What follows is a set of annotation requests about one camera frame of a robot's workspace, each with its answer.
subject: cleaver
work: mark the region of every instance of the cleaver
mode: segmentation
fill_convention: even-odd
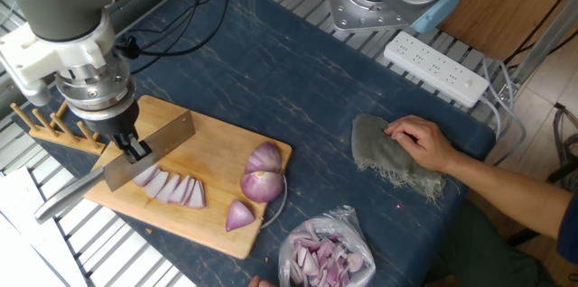
[[[192,114],[191,111],[187,111],[144,139],[144,142],[151,148],[151,153],[135,163],[129,162],[123,154],[120,154],[109,164],[72,182],[56,192],[36,210],[34,213],[36,221],[41,224],[57,215],[68,205],[82,198],[85,193],[102,180],[106,181],[110,190],[114,192],[142,171],[159,162],[165,155],[179,147],[194,134]]]

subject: knife handle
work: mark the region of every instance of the knife handle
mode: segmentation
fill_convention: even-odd
[[[63,211],[69,204],[82,198],[92,187],[103,180],[105,168],[99,167],[82,178],[56,192],[36,210],[34,216],[39,224]]]

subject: white power strip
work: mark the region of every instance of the white power strip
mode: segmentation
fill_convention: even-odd
[[[384,56],[466,107],[474,106],[489,85],[485,78],[406,32],[387,44]]]

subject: wooden rack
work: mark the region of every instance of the wooden rack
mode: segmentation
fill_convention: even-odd
[[[66,101],[62,103],[56,114],[51,114],[52,121],[50,123],[48,123],[40,111],[35,108],[33,110],[33,115],[36,116],[42,125],[35,124],[15,103],[10,105],[10,107],[30,127],[28,134],[34,138],[78,149],[83,152],[93,153],[95,155],[102,154],[107,147],[104,143],[99,143],[98,134],[92,134],[81,121],[77,122],[77,126],[84,134],[84,137],[74,135],[64,122],[62,122],[62,115],[67,108]],[[62,131],[56,130],[56,125],[58,125]]]

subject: plastic bag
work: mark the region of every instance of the plastic bag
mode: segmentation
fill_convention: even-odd
[[[307,232],[305,222],[312,224],[319,238],[337,236],[339,243],[342,243],[347,248],[348,253],[362,256],[363,265],[355,273],[350,273],[350,284],[348,284],[348,287],[366,286],[375,274],[376,264],[359,227],[355,209],[351,206],[337,207],[334,210],[304,221],[290,235]],[[281,250],[279,251],[280,287],[294,286],[291,282],[290,274],[293,250],[294,242],[288,236],[281,244]]]

